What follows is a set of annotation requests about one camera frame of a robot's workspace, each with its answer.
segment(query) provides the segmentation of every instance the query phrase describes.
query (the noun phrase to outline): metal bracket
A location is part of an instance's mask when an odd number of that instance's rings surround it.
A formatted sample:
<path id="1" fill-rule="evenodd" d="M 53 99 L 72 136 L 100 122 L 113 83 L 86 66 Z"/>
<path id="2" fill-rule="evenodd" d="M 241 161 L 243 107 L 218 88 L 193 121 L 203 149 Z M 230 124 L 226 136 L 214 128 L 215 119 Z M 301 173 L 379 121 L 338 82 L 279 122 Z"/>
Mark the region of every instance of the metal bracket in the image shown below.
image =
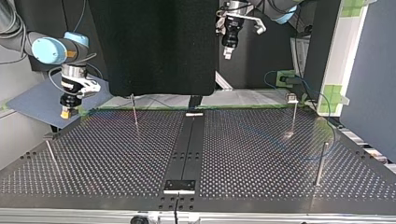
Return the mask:
<path id="1" fill-rule="evenodd" d="M 245 19 L 245 20 L 250 20 L 250 21 L 255 21 L 256 25 L 254 26 L 257 31 L 256 33 L 258 35 L 262 35 L 262 33 L 264 33 L 267 28 L 264 25 L 264 22 L 262 22 L 262 19 L 257 18 L 257 17 L 249 17 L 249 16 L 242 16 L 242 15 L 238 15 L 235 13 L 227 13 L 227 16 L 231 16 L 231 17 L 237 17 L 237 18 L 241 18 L 241 19 Z"/>
<path id="2" fill-rule="evenodd" d="M 228 83 L 218 71 L 216 71 L 216 83 L 218 83 L 218 85 L 221 86 L 224 91 L 233 90 L 233 87 L 230 85 L 230 83 Z"/>
<path id="3" fill-rule="evenodd" d="M 195 194 L 195 180 L 167 180 L 164 194 Z"/>

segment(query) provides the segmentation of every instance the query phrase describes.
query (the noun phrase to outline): wire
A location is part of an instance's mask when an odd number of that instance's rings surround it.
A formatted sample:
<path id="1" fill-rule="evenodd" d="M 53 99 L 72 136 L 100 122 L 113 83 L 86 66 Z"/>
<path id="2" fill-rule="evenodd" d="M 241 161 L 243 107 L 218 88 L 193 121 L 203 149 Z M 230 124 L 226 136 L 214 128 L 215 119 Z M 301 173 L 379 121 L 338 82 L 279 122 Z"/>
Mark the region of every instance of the wire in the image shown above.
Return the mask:
<path id="1" fill-rule="evenodd" d="M 16 60 L 16 61 L 12 61 L 12 62 L 6 62 L 6 63 L 0 63 L 0 65 L 4 65 L 4 64 L 10 64 L 10 63 L 18 63 L 18 62 L 22 61 L 23 59 L 25 59 L 25 58 L 26 58 L 26 56 L 27 56 L 27 54 L 23 54 L 23 57 L 19 58 L 19 59 L 18 59 L 18 60 Z"/>
<path id="2" fill-rule="evenodd" d="M 325 154 L 323 154 L 323 157 L 326 157 L 327 155 L 329 155 L 332 152 L 333 149 L 335 149 L 335 141 L 336 141 L 336 139 L 335 139 L 336 138 L 336 133 L 335 133 L 335 130 L 334 130 L 334 128 L 332 127 L 332 125 L 330 123 L 330 117 L 332 115 L 332 111 L 331 111 L 331 108 L 330 108 L 330 101 L 321 92 L 312 90 L 311 87 L 308 85 L 308 83 L 306 83 L 306 81 L 303 80 L 301 77 L 297 77 L 297 78 L 299 78 L 310 91 L 322 96 L 326 100 L 327 107 L 328 107 L 328 110 L 329 110 L 329 117 L 327 117 L 327 125 L 332 129 L 332 146 L 327 150 L 327 152 Z M 314 160 L 320 159 L 320 157 L 321 156 L 318 156 L 316 158 L 306 158 L 305 160 L 306 161 L 314 161 Z"/>
<path id="3" fill-rule="evenodd" d="M 10 38 L 18 36 L 22 33 L 20 53 L 21 53 L 21 58 L 23 59 L 24 48 L 25 48 L 25 44 L 26 44 L 26 36 L 27 36 L 26 25 L 25 25 L 23 19 L 21 18 L 21 16 L 17 13 L 15 7 L 11 4 L 9 4 L 9 5 L 12 9 L 12 22 L 10 23 L 10 25 L 8 26 L 8 28 L 6 30 L 0 31 L 0 39 L 10 39 Z M 19 27 L 18 31 L 9 34 L 11 29 L 15 26 L 15 24 L 17 22 L 20 23 L 20 27 Z"/>
<path id="4" fill-rule="evenodd" d="M 178 206 L 178 197 L 180 196 L 180 194 L 177 195 L 177 200 L 176 200 L 176 204 L 175 204 L 175 210 L 174 210 L 174 215 L 175 215 L 175 224 L 178 224 L 178 217 L 177 217 L 177 206 Z"/>
<path id="5" fill-rule="evenodd" d="M 267 76 L 270 75 L 271 73 L 277 73 L 277 71 L 270 71 L 270 72 L 267 72 L 267 73 L 265 74 L 265 76 L 264 76 L 264 82 L 265 82 L 265 84 L 266 84 L 267 86 L 270 86 L 270 87 L 272 87 L 274 90 L 276 90 L 276 87 L 275 87 L 274 85 L 271 85 L 271 84 L 269 84 L 269 83 L 267 82 Z"/>
<path id="6" fill-rule="evenodd" d="M 294 11 L 285 11 L 285 10 L 279 9 L 279 8 L 275 5 L 274 0 L 268 0 L 268 4 L 269 4 L 270 7 L 273 8 L 276 12 L 281 13 L 281 14 L 285 14 L 285 15 L 286 15 L 286 14 L 291 14 L 291 13 L 294 13 L 294 12 L 297 11 L 297 10 L 294 10 Z"/>
<path id="7" fill-rule="evenodd" d="M 93 68 L 96 73 L 100 76 L 101 79 L 103 79 L 103 74 L 102 72 L 99 70 L 99 68 L 97 68 L 96 66 L 92 65 L 91 63 L 87 63 L 87 65 L 91 68 Z"/>
<path id="8" fill-rule="evenodd" d="M 77 93 L 65 91 L 63 88 L 60 88 L 60 87 L 53 81 L 53 79 L 52 79 L 52 73 L 53 73 L 55 70 L 59 70 L 59 69 L 62 69 L 62 67 L 54 67 L 54 68 L 52 68 L 52 69 L 49 70 L 49 80 L 52 82 L 52 84 L 53 84 L 58 90 L 60 90 L 60 91 L 62 91 L 62 92 L 64 92 L 64 93 L 67 93 L 67 94 L 69 94 L 69 95 L 75 95 L 75 96 L 77 96 L 77 95 L 78 95 Z"/>
<path id="9" fill-rule="evenodd" d="M 270 72 L 268 72 L 268 73 L 265 74 L 265 76 L 264 76 L 264 82 L 265 82 L 266 85 L 272 87 L 274 90 L 277 90 L 277 88 L 276 88 L 274 85 L 269 84 L 269 83 L 267 82 L 267 80 L 266 80 L 266 79 L 267 79 L 267 76 L 268 76 L 269 74 L 272 74 L 272 73 L 276 73 L 276 71 L 270 71 Z M 327 155 L 334 149 L 334 147 L 335 147 L 335 136 L 336 136 L 335 130 L 334 130 L 334 128 L 332 127 L 332 125 L 330 124 L 330 116 L 332 115 L 332 111 L 331 111 L 331 108 L 330 108 L 330 102 L 329 102 L 329 100 L 327 99 L 327 97 L 326 97 L 324 94 L 322 94 L 322 93 L 319 92 L 319 91 L 314 91 L 314 90 L 312 90 L 311 87 L 308 85 L 308 83 L 306 83 L 306 81 L 303 80 L 301 77 L 297 77 L 297 78 L 299 78 L 299 79 L 303 82 L 303 85 L 305 85 L 310 91 L 312 91 L 312 92 L 314 92 L 314 93 L 317 93 L 318 95 L 321 95 L 321 96 L 326 100 L 326 103 L 327 103 L 327 106 L 328 106 L 328 110 L 329 110 L 329 116 L 327 117 L 327 125 L 332 129 L 332 146 L 328 149 L 328 151 L 326 152 L 326 154 L 323 155 L 323 156 L 327 156 Z M 317 160 L 317 159 L 320 159 L 320 157 L 319 157 L 319 158 L 306 158 L 307 161 L 314 161 L 314 160 Z"/>
<path id="10" fill-rule="evenodd" d="M 220 10 L 221 10 L 221 11 L 236 11 L 236 10 L 239 10 L 239 9 L 242 9 L 242 8 L 246 8 L 246 7 L 251 7 L 251 6 L 253 6 L 253 4 L 247 4 L 247 5 L 244 5 L 244 6 L 242 6 L 242 7 L 236 7 L 236 8 L 225 8 L 225 7 L 221 7 Z"/>
<path id="11" fill-rule="evenodd" d="M 85 59 L 81 59 L 79 61 L 75 61 L 75 62 L 71 62 L 71 63 L 65 63 L 65 64 L 76 64 L 76 63 L 84 63 L 89 61 L 90 59 L 96 57 L 97 53 L 92 53 L 90 55 L 88 55 Z"/>
<path id="12" fill-rule="evenodd" d="M 301 76 L 303 73 L 302 73 L 302 71 L 301 71 L 300 60 L 299 60 L 299 58 L 298 58 L 297 37 L 298 37 L 298 25 L 299 25 L 300 19 L 301 19 L 301 11 L 302 11 L 302 9 L 300 8 L 300 11 L 299 11 L 299 13 L 298 13 L 298 15 L 297 15 L 296 35 L 295 35 L 295 37 L 294 37 L 294 50 L 295 50 L 295 52 L 296 52 L 297 68 L 298 68 L 298 72 L 299 72 L 300 76 Z M 308 89 L 306 88 L 305 85 L 303 85 L 303 87 L 304 87 L 304 89 L 305 89 L 306 94 L 308 95 L 308 99 L 312 102 L 312 105 L 314 106 L 315 110 L 318 111 L 318 108 L 317 108 L 317 106 L 315 105 L 314 101 L 312 100 L 312 97 L 311 97 L 311 95 L 309 94 Z"/>
<path id="13" fill-rule="evenodd" d="M 81 22 L 82 22 L 82 18 L 84 18 L 84 14 L 85 14 L 85 7 L 86 7 L 86 6 L 87 6 L 87 0 L 84 0 L 84 5 L 83 5 L 83 7 L 82 7 L 81 16 L 79 17 L 78 23 L 77 23 L 77 25 L 76 25 L 75 29 L 73 30 L 73 33 L 75 33 L 75 32 L 76 32 L 76 30 L 78 29 L 79 25 L 80 25 L 80 24 L 81 24 Z"/>

